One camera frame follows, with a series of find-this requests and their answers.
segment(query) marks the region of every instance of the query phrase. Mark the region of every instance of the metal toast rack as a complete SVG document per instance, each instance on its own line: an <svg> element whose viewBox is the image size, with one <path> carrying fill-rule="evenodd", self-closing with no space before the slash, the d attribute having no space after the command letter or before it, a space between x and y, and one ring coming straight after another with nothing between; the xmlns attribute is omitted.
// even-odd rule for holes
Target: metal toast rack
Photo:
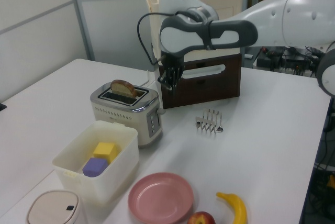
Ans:
<svg viewBox="0 0 335 224"><path fill-rule="evenodd" d="M206 132L223 132L222 128L222 113L217 110L203 109L203 117L195 117L195 125L197 129L205 130Z"/></svg>

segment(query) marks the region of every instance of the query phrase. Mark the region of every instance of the pink bowl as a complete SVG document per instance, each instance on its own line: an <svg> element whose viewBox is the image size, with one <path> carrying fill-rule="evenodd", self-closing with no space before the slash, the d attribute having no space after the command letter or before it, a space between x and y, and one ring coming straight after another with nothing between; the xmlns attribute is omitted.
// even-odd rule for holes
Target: pink bowl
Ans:
<svg viewBox="0 0 335 224"><path fill-rule="evenodd" d="M181 220L193 205L189 183L174 173L154 173L142 178L128 195L128 207L141 222L172 224Z"/></svg>

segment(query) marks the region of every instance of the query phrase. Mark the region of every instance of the bread slice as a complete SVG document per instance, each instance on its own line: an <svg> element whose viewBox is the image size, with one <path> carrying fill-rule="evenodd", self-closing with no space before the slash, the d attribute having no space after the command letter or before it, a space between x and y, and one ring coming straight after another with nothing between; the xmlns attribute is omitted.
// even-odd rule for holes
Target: bread slice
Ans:
<svg viewBox="0 0 335 224"><path fill-rule="evenodd" d="M131 83L128 83L124 80L114 80L110 84L110 88L113 93L126 96L126 97L132 97L136 98L137 93L134 88L134 86Z"/></svg>

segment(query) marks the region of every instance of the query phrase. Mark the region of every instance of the yellow banana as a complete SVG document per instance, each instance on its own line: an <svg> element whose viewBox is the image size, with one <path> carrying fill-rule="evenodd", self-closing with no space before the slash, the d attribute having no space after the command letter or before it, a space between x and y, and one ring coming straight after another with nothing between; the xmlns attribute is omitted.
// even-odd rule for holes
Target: yellow banana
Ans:
<svg viewBox="0 0 335 224"><path fill-rule="evenodd" d="M216 193L216 196L224 199L235 211L235 219L233 224L247 224L247 209L244 202L236 194Z"/></svg>

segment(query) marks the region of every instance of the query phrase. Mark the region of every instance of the apple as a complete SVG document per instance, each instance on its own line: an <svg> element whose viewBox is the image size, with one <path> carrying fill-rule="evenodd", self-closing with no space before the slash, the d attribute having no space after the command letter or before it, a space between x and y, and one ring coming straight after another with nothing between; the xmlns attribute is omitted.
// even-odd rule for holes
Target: apple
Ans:
<svg viewBox="0 0 335 224"><path fill-rule="evenodd" d="M195 212L188 219L187 224L215 224L215 220L208 212Z"/></svg>

